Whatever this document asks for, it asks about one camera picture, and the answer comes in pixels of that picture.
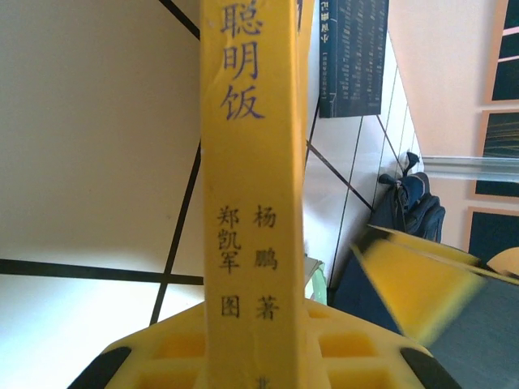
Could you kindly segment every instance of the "black bag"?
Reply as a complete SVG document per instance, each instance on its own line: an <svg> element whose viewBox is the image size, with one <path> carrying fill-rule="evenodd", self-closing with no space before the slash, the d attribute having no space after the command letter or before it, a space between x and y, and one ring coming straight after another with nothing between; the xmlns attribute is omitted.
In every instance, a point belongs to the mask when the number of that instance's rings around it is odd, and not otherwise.
<svg viewBox="0 0 519 389"><path fill-rule="evenodd" d="M379 177L379 183L390 188L376 204L369 224L441 242L445 208L440 205L440 198L431 194L425 173L408 175L420 159L412 152L407 157L409 164L401 179L395 180L387 174Z"/></svg>

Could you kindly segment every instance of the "framed picture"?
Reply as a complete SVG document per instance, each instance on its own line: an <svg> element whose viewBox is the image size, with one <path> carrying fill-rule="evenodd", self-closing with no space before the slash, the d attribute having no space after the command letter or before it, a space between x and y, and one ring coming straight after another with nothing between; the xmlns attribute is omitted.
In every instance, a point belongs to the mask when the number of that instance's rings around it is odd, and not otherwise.
<svg viewBox="0 0 519 389"><path fill-rule="evenodd" d="M519 100L519 0L495 2L485 103Z"/></svg>
<svg viewBox="0 0 519 389"><path fill-rule="evenodd" d="M519 109L483 111L478 156L519 158ZM476 181L471 193L476 199L519 202L519 183Z"/></svg>
<svg viewBox="0 0 519 389"><path fill-rule="evenodd" d="M470 207L465 251L484 263L497 254L519 247L519 211Z"/></svg>

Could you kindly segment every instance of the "black backpack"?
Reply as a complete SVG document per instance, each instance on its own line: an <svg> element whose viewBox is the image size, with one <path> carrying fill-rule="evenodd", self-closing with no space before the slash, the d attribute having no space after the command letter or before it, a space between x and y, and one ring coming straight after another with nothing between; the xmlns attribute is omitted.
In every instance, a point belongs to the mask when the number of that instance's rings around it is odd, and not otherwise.
<svg viewBox="0 0 519 389"><path fill-rule="evenodd" d="M380 184L390 187L375 205L369 224L441 242L445 208L440 205L440 198L431 194L425 173L408 175L420 159L412 152L408 152L407 157L409 164L401 179L387 174L379 177Z"/></svg>

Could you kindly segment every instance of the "black tile grout line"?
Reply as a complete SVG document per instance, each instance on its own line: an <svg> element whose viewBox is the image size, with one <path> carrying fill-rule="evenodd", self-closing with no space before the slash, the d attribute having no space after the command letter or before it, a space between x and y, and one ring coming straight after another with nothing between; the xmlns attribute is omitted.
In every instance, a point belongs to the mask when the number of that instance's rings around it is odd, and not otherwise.
<svg viewBox="0 0 519 389"><path fill-rule="evenodd" d="M363 198L362 195L361 195L361 194L360 194L360 193L359 193L355 188L353 188L353 186L352 186L352 185L351 185L351 184L350 184L350 183L349 183L349 182L348 182L344 177L342 177L342 174L340 174L340 173L338 172L338 170L335 169L335 168L333 167L333 165L330 164L330 162L329 162L326 158L324 158L324 156L323 156L319 151L317 151L317 149L316 149L315 147L313 147L313 146L312 146L311 144L309 144L308 142L307 142L307 147L310 148L310 151L313 152L314 155L317 156L317 158L319 158L319 159L320 159L320 160L321 160L321 161L322 161L326 166L328 166L328 168L329 168L330 170L332 170L332 172L337 176L337 178L339 178L339 179L340 179L340 180L341 180L341 181L342 181L346 186L348 186L348 188L350 188L350 190L351 190L352 192L355 193L355 195L360 199L360 201L362 201L363 203L365 203L366 206L367 206L368 208L370 208L371 210L373 210L373 208L372 208L371 205L366 201L366 199Z"/></svg>
<svg viewBox="0 0 519 389"><path fill-rule="evenodd" d="M83 280L133 281L184 285L204 284L204 278L199 276L183 276L177 274L155 273L151 271L78 266L62 263L43 263L18 259L0 259L0 274L11 276L42 276L76 278Z"/></svg>
<svg viewBox="0 0 519 389"><path fill-rule="evenodd" d="M159 0L163 6L165 6L171 14L177 18L177 20L184 25L185 28L189 30L193 36L200 40L200 30L196 25L191 22L191 20L184 14L178 6L172 2L171 0Z"/></svg>
<svg viewBox="0 0 519 389"><path fill-rule="evenodd" d="M315 107L314 113L314 121L311 124L310 136L308 137L308 143L311 144L311 140L314 138L314 129L315 123L317 122L317 115L319 114L319 102L320 96L317 97L317 106ZM310 149L307 147L307 154L305 155L305 170L307 169L308 155L310 154Z"/></svg>
<svg viewBox="0 0 519 389"><path fill-rule="evenodd" d="M405 116L404 116L404 125L402 126L402 135L400 137L400 147L398 148L398 160L400 160L400 154L402 153L402 142L404 141L404 132L405 132L405 121L407 119L407 110L409 108L409 104L405 104ZM400 169L402 169L402 172L404 172L403 170L403 166L401 164L398 164L397 167L395 168L395 175L394 177L397 178L397 173L398 173L398 167L400 166Z"/></svg>
<svg viewBox="0 0 519 389"><path fill-rule="evenodd" d="M380 166L382 165L382 157L384 156L384 146L386 144L386 139L389 140L388 135L386 134L385 127L388 126L389 116L391 115L392 97L395 94L395 83L397 83L397 74L398 74L398 66L395 69L395 75L392 77L391 100L389 101L388 118L386 119L385 126L382 124L382 121L380 120L380 116L376 115L376 118L379 121L380 126L382 127L382 131L384 132L384 141L382 142L382 151L380 152L379 171L377 173L377 179L376 179L376 183L375 183L375 193L373 193L373 201L371 202L371 212L373 212L373 208L375 207L376 190L379 186L379 173L380 173Z"/></svg>
<svg viewBox="0 0 519 389"><path fill-rule="evenodd" d="M358 141L360 140L360 133L362 131L362 121L364 120L364 116L360 119L360 125L358 126L358 134L357 134L357 143L355 144L355 152L354 152L354 160L351 164L351 170L350 170L350 182L354 175L354 169L355 169L355 160L357 159L357 150L358 150ZM344 206L342 207L342 216L341 216L341 224L339 227L339 234L337 236L337 244L335 246L335 253L333 254L333 263L332 263L332 270L330 271L330 279L328 280L327 288L330 287L332 280L333 280L333 269L335 269L335 262L337 261L337 252L339 251L339 243L341 242L341 232L342 232L342 224L344 222L344 215L346 212L346 204L348 203L348 195L350 194L350 188L346 191L346 197L344 200Z"/></svg>
<svg viewBox="0 0 519 389"><path fill-rule="evenodd" d="M175 261L175 257L177 255L178 245L180 244L180 237L182 236L182 229L184 227L184 223L187 217L187 209L189 208L189 202L191 201L191 196L193 195L193 190L195 189L196 177L198 176L198 172L200 169L200 161L200 143L198 143L195 161L193 162L193 167L191 168L191 174L189 176L189 181L187 182L186 192L184 193L184 199L182 200L182 206L180 207L180 212L178 213L177 225L175 226L173 240L171 242L171 247L169 248L168 259L165 264L164 274L170 274L173 269L173 264ZM162 302L164 301L164 295L167 286L167 283L161 283L159 292L157 293L157 299L155 300L155 306L153 307L152 318L150 319L150 326L152 324L155 324L159 319L159 314L161 313Z"/></svg>

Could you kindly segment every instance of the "black poster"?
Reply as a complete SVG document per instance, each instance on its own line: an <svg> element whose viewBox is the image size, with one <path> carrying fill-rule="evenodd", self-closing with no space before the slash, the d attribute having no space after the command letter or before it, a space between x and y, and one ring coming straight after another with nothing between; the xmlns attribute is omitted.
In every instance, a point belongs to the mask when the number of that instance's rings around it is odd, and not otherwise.
<svg viewBox="0 0 519 389"><path fill-rule="evenodd" d="M380 114L388 0L319 1L320 116Z"/></svg>

